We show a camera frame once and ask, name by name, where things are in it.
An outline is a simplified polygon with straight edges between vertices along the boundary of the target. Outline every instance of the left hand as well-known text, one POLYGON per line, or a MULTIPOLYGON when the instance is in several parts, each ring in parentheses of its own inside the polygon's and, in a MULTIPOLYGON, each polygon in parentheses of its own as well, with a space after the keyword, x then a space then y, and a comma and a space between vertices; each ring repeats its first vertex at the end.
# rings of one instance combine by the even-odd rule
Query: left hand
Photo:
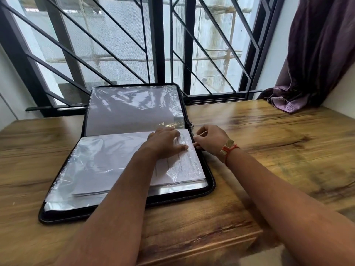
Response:
POLYGON ((173 127, 158 128, 155 133, 149 134, 140 150, 151 152, 157 159, 169 158, 189 148, 188 145, 174 144, 174 139, 178 136, 180 132, 173 127))

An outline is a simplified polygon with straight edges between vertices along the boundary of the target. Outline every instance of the wood grain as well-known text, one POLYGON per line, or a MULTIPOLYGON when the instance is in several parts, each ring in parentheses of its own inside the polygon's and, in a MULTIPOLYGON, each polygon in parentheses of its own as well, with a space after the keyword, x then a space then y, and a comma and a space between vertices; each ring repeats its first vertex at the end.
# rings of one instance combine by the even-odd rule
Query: wood grain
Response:
MULTIPOLYGON (((195 129, 226 129, 279 177, 355 214, 355 120, 326 108, 288 115, 264 101, 187 107, 195 129)), ((0 265, 47 265, 81 222, 44 226, 38 210, 80 137, 83 116, 21 120, 0 132, 0 265)), ((218 265, 243 255, 264 220, 230 171, 206 155, 215 191, 146 210, 138 264, 218 265)))

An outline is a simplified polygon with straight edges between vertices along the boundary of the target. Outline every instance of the purple curtain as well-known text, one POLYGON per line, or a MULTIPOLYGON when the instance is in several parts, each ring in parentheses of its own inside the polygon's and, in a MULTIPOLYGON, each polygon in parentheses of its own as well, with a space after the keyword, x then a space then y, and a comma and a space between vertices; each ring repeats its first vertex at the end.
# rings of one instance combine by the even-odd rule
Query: purple curtain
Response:
POLYGON ((355 0, 300 0, 276 86, 258 99, 293 113, 320 106, 355 62, 355 0))

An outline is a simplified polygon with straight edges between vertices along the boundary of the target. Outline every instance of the hand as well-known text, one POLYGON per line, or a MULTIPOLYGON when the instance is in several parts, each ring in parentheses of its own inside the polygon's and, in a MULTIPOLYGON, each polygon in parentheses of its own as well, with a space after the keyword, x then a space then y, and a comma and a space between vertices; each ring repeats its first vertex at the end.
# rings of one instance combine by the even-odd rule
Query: hand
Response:
POLYGON ((216 125, 206 124, 201 127, 193 137, 196 149, 205 150, 224 162, 224 155, 220 153, 229 137, 224 130, 216 125))
POLYGON ((148 136, 146 142, 140 147, 140 151, 147 150, 157 160, 169 158, 189 148, 188 145, 175 145, 174 139, 180 136, 180 132, 171 128, 158 128, 155 133, 148 136))

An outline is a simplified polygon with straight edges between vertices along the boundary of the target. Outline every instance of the window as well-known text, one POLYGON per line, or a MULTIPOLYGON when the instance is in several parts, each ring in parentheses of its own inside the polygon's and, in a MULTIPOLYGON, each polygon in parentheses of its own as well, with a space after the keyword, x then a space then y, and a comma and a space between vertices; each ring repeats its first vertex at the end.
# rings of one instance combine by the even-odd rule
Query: window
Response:
POLYGON ((100 85, 174 82, 188 104, 245 100, 282 2, 2 0, 0 43, 44 116, 82 113, 100 85))

